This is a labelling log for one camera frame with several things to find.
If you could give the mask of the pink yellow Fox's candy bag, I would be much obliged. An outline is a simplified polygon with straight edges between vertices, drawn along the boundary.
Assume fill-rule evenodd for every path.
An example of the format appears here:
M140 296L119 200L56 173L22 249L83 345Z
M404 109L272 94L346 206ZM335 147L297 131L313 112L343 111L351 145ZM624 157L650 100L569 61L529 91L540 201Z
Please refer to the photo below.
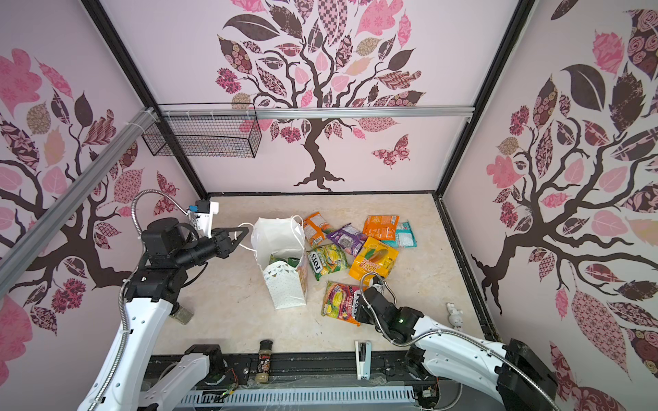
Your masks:
M360 294L361 291L356 285L329 281L320 314L323 317L360 326L361 323L356 319L356 306Z

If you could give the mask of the green Fox's candy bag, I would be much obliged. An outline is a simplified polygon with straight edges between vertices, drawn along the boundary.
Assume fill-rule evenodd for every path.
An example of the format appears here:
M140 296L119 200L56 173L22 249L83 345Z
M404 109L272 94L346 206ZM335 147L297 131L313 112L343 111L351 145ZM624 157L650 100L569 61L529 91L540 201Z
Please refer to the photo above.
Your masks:
M299 258L295 258L295 257L285 257L284 258L284 257L278 257L278 256L272 255L270 257L269 264L272 265L276 262L285 262L287 265L289 265L293 268L297 268L300 261L301 260Z

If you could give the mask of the white paper bag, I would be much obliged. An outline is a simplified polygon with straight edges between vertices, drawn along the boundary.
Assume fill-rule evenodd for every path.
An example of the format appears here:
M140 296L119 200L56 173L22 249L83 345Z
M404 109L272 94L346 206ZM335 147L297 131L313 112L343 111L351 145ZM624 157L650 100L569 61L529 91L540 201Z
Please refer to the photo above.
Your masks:
M244 248L255 257L275 309L302 307L307 303L308 256L303 220L295 215L287 219L264 219L242 223L249 229L250 239ZM270 257L295 257L297 268L285 262L269 264Z

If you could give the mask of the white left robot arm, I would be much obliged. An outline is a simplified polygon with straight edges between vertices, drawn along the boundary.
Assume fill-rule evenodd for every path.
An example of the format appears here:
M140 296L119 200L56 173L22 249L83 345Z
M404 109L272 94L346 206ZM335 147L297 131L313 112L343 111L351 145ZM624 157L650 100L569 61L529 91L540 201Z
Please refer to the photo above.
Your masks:
M174 217L147 226L141 235L143 255L120 289L121 325L81 410L173 410L202 380L224 374L219 345L197 344L152 388L142 390L164 322L182 310L178 296L192 283L188 270L228 258L247 234L248 228L236 227L201 236Z

